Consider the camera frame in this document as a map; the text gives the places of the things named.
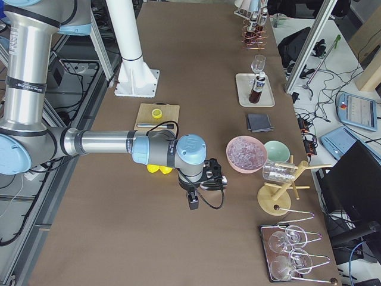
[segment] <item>ice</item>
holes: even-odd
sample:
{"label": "ice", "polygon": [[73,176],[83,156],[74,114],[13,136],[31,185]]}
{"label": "ice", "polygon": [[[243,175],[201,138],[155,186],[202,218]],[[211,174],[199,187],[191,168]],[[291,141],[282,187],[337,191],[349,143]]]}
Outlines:
{"label": "ice", "polygon": [[266,161],[262,149],[244,138],[237,138],[232,142],[227,156],[235,166],[244,170],[257,169]]}

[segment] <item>wooden stand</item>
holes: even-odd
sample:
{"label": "wooden stand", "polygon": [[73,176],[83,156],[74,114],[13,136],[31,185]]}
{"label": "wooden stand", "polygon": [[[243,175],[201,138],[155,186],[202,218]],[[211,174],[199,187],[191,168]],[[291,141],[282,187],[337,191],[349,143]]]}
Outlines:
{"label": "wooden stand", "polygon": [[[293,157],[290,156],[290,163],[293,163]],[[296,186],[295,180],[305,171],[310,169],[319,169],[324,167],[330,167],[330,164],[322,164],[316,166],[310,166],[307,161],[302,161],[295,167],[295,179],[290,183],[283,183],[282,185],[264,183],[264,186],[258,191],[257,199],[261,208],[268,214],[273,216],[285,215],[291,207],[291,198],[286,192],[287,189],[293,189],[297,200],[300,199],[298,189],[309,189],[310,186]],[[281,209],[275,210],[274,206],[278,205]]]}

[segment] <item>bowl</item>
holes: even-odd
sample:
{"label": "bowl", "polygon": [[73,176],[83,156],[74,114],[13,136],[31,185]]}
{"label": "bowl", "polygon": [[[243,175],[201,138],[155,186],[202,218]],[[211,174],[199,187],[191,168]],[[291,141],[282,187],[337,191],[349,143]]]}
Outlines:
{"label": "bowl", "polygon": [[226,147],[227,161],[240,173],[250,174],[260,170],[267,160],[266,148],[251,136],[238,136]]}
{"label": "bowl", "polygon": [[290,159],[290,150],[279,141],[269,141],[264,144],[267,151],[267,158],[275,162],[287,162]]}

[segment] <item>blue cable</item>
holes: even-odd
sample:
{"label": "blue cable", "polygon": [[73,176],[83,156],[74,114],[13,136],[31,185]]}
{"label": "blue cable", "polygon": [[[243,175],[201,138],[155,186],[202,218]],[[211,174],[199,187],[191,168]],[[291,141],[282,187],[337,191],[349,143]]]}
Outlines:
{"label": "blue cable", "polygon": [[350,280],[351,280],[351,285],[352,285],[352,286],[354,286],[354,284],[353,284],[353,279],[352,279],[352,270],[351,270],[352,256],[353,256],[355,250],[356,250],[360,245],[362,245],[363,243],[365,243],[365,241],[362,241],[362,242],[360,242],[359,244],[357,244],[357,245],[355,246],[355,248],[352,249],[352,251],[351,251],[351,255],[349,256],[349,262],[348,262],[348,263],[349,263],[349,278],[350,278]]}

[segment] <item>yellow object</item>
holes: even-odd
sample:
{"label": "yellow object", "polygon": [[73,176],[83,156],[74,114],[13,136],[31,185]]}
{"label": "yellow object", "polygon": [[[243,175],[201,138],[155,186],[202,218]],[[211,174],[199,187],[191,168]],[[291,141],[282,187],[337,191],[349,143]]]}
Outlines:
{"label": "yellow object", "polygon": [[159,119],[163,116],[163,112],[159,108],[153,109],[151,114],[154,119]]}
{"label": "yellow object", "polygon": [[147,170],[149,173],[155,173],[155,172],[159,171],[159,168],[160,168],[160,166],[158,166],[158,165],[150,165],[150,164],[147,165]]}
{"label": "yellow object", "polygon": [[166,174],[169,174],[170,172],[172,172],[172,168],[160,166],[160,171],[161,171],[161,173],[166,175]]}

